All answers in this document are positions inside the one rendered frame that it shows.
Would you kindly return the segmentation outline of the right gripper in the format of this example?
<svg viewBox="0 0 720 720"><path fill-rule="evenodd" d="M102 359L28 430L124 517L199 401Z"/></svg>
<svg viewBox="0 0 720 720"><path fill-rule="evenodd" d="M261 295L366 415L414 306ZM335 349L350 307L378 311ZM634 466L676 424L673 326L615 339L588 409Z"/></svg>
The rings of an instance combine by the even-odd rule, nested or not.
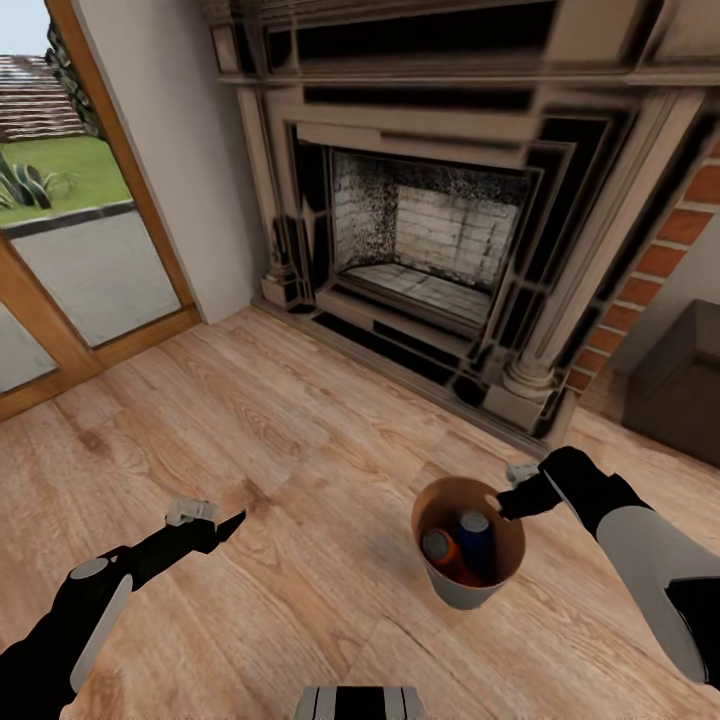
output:
<svg viewBox="0 0 720 720"><path fill-rule="evenodd" d="M516 489L505 490L497 494L497 501L502 507L500 512L508 521L515 521L528 516L539 516L538 514L554 510L556 504L561 504L557 502L554 506L550 506L550 504L538 500L532 486L530 486L530 480L532 480L532 477Z"/></svg>

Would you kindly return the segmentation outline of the trash can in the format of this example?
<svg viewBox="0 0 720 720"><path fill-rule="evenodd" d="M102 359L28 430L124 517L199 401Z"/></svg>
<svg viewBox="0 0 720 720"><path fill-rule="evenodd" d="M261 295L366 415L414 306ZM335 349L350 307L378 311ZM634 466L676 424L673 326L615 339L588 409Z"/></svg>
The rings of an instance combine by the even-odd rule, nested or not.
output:
<svg viewBox="0 0 720 720"><path fill-rule="evenodd" d="M477 608L510 581L523 564L526 538L521 519L508 521L485 498L489 495L497 499L498 493L477 479L454 476L431 483L414 502L411 528L414 541L435 591L452 608L464 611ZM456 584L448 575L438 572L424 559L420 546L424 532L430 528L442 528L458 541L459 517L463 511L470 510L485 515L491 528L491 540L494 540L496 568L482 576L482 588Z"/></svg>

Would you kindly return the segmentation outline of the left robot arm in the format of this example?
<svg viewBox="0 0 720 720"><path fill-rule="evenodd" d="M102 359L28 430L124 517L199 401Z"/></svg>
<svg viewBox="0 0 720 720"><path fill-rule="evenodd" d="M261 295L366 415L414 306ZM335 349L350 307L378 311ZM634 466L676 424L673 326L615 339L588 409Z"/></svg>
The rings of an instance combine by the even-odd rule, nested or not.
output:
<svg viewBox="0 0 720 720"><path fill-rule="evenodd" d="M122 545L70 572L51 613L0 655L0 720L59 720L91 672L131 592L191 551L209 555L246 518L215 529L221 508L174 497L165 528L133 548Z"/></svg>

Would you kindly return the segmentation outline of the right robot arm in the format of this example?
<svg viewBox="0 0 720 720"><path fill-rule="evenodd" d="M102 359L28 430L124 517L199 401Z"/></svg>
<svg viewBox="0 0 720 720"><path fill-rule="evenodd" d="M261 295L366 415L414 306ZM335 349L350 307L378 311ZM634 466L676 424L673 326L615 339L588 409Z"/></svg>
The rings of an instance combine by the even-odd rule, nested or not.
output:
<svg viewBox="0 0 720 720"><path fill-rule="evenodd" d="M539 516L564 501L599 541L673 665L720 692L720 557L573 446L507 465L505 477L513 490L496 496L502 516Z"/></svg>

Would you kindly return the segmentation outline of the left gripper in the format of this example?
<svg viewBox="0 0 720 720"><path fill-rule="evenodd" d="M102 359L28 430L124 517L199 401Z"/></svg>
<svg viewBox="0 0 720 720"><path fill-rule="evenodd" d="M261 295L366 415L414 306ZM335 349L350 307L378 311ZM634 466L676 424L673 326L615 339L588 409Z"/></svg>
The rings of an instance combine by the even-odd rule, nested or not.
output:
<svg viewBox="0 0 720 720"><path fill-rule="evenodd" d="M166 524L164 529L153 533L149 539L154 539L160 545L165 557L163 569L168 569L191 551L209 555L220 542L232 536L245 518L246 512L241 512L220 524L217 529L212 520L206 519L195 519L178 527Z"/></svg>

